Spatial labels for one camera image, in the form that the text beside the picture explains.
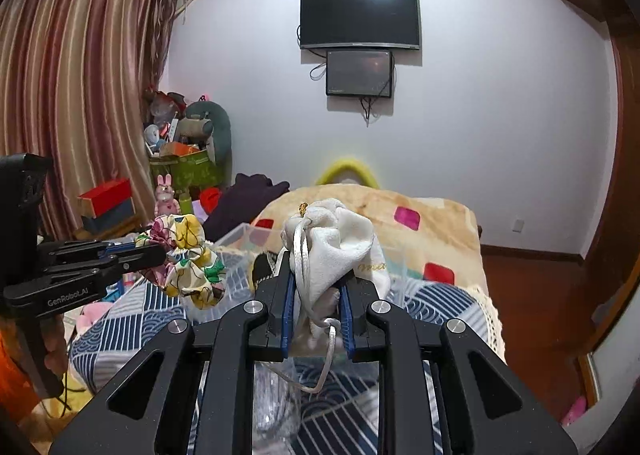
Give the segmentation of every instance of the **green storage bin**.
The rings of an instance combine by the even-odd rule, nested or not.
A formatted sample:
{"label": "green storage bin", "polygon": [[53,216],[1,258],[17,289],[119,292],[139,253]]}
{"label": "green storage bin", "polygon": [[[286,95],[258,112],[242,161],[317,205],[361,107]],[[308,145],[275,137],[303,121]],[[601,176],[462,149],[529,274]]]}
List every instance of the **green storage bin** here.
{"label": "green storage bin", "polygon": [[189,186],[199,186],[200,189],[209,188],[222,184],[225,178],[222,166],[213,164],[209,160],[207,150],[184,157],[177,155],[150,157],[149,164],[154,185],[158,183],[158,175],[171,174],[171,184],[176,198],[181,193],[189,193]]}

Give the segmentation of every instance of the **hand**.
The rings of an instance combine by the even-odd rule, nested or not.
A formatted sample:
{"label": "hand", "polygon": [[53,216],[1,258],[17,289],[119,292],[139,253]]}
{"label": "hand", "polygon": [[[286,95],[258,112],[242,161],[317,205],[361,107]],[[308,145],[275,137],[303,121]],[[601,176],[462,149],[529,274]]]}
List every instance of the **hand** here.
{"label": "hand", "polygon": [[[54,374],[63,375],[68,366],[66,356],[65,326],[62,316],[55,316],[40,322],[42,339],[48,354],[44,358],[44,365]],[[22,350],[18,343],[15,321],[0,318],[0,333],[4,350],[16,365],[22,366]]]}

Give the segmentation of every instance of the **beige fleece blanket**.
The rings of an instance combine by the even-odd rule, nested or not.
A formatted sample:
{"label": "beige fleece blanket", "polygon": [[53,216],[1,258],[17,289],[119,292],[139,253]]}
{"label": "beige fleece blanket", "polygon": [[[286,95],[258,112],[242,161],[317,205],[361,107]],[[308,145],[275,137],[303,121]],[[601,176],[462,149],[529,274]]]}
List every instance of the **beige fleece blanket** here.
{"label": "beige fleece blanket", "polygon": [[412,276],[422,277],[427,263],[447,267],[455,285],[478,286],[488,295],[482,269],[478,225],[474,213],[453,200],[414,199],[393,191],[357,184],[326,184],[299,188],[271,202],[255,219],[273,220],[282,229],[302,202],[335,198],[373,222],[380,244],[404,250]]}

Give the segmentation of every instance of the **drawstring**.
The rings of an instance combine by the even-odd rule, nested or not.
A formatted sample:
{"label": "drawstring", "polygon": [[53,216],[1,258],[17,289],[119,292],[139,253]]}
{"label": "drawstring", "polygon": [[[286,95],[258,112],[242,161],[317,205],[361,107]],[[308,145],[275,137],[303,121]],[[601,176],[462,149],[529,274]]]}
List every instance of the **drawstring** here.
{"label": "drawstring", "polygon": [[315,323],[318,327],[322,329],[329,329],[329,346],[326,351],[326,358],[324,360],[324,366],[322,366],[322,372],[320,373],[320,377],[318,378],[318,383],[315,387],[306,387],[301,385],[297,381],[294,381],[288,375],[281,372],[279,369],[275,368],[271,363],[264,363],[268,369],[278,374],[288,383],[291,383],[296,388],[300,388],[302,391],[306,391],[307,393],[319,393],[322,390],[322,386],[326,380],[326,376],[329,373],[329,369],[331,368],[331,363],[334,359],[334,350],[335,350],[335,334],[336,329],[340,328],[340,320],[335,318],[324,318],[320,319],[314,310],[311,307],[311,303],[309,301],[309,292],[310,292],[310,268],[309,268],[309,249],[306,244],[306,228],[309,224],[311,224],[311,220],[304,216],[304,209],[300,209],[300,216],[302,216],[302,220],[296,226],[295,232],[293,234],[293,260],[295,266],[295,275],[296,275],[296,288],[298,289],[298,295],[300,296],[300,305],[302,305],[303,310],[309,319]]}

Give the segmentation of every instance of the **lace trim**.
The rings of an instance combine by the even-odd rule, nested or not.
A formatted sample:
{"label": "lace trim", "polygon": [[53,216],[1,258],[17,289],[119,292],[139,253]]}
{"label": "lace trim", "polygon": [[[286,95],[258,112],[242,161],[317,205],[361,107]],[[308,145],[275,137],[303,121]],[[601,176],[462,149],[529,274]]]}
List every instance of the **lace trim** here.
{"label": "lace trim", "polygon": [[489,346],[506,363],[504,358],[505,345],[502,339],[502,323],[498,318],[498,310],[494,307],[491,298],[484,293],[479,285],[460,287],[459,289],[467,291],[478,302],[486,321]]}

